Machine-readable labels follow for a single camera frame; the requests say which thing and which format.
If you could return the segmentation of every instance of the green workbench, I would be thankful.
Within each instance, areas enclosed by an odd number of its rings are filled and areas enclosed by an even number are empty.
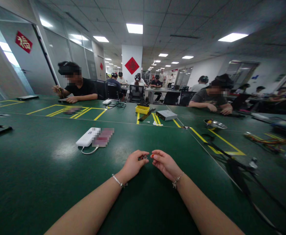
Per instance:
[[[63,104],[47,96],[0,105],[0,113],[10,115],[0,118],[0,125],[13,128],[0,134],[0,234],[44,233],[75,203],[117,173],[137,149],[161,149],[170,154],[246,234],[275,234],[229,178],[218,160],[220,155],[203,145],[201,136],[217,134],[216,145],[236,152],[235,157],[244,164],[257,157],[259,180],[286,206],[286,161],[242,135],[250,131],[265,138],[264,133],[271,129],[266,123],[187,107],[151,105],[178,114],[175,121],[159,120],[163,126],[155,126],[153,122],[158,120],[153,115],[145,122],[137,121],[134,103],[127,103],[125,109],[106,110],[102,101],[78,102],[74,106],[84,107],[84,112],[66,115],[61,112]],[[212,133],[204,127],[206,118],[217,119],[229,128]],[[192,129],[180,128],[184,125]],[[115,133],[107,147],[84,155],[75,142],[90,127],[114,128]],[[286,231],[285,213],[248,174],[246,179],[255,204]],[[151,162],[121,192],[99,233],[199,234],[179,194]]]

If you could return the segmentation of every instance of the yellow box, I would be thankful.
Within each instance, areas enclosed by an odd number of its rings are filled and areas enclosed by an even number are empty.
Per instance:
[[[149,112],[149,107],[145,107],[145,106],[136,106],[135,108],[135,112],[137,113],[141,113],[141,114],[148,114]]]

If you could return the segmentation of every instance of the small white device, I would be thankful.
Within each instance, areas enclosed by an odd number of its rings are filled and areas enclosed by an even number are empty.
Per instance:
[[[103,101],[103,104],[110,104],[111,103],[111,100],[105,100]]]
[[[175,119],[178,117],[175,113],[173,113],[169,110],[157,111],[156,115],[165,121],[172,120],[172,119]]]
[[[100,133],[100,128],[91,127],[82,137],[75,143],[77,146],[88,147],[91,145],[95,137]]]

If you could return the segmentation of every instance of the bracelet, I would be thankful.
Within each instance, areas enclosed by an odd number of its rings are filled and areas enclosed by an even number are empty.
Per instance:
[[[112,176],[113,176],[113,178],[118,182],[118,184],[120,185],[120,187],[125,188],[126,186],[128,186],[128,183],[126,183],[126,184],[120,183],[119,180],[114,176],[114,174],[112,174]]]
[[[180,180],[180,178],[182,177],[183,174],[184,174],[184,172],[178,178],[176,178],[176,180],[174,182],[172,182],[173,188],[176,189],[176,183]]]

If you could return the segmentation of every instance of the red fu sign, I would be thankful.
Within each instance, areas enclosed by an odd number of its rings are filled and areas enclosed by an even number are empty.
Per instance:
[[[16,43],[19,45],[19,47],[21,47],[27,53],[30,54],[33,43],[19,31],[17,32],[17,35],[16,35]]]
[[[129,70],[130,74],[133,74],[138,68],[139,65],[133,57],[126,63],[125,67]]]

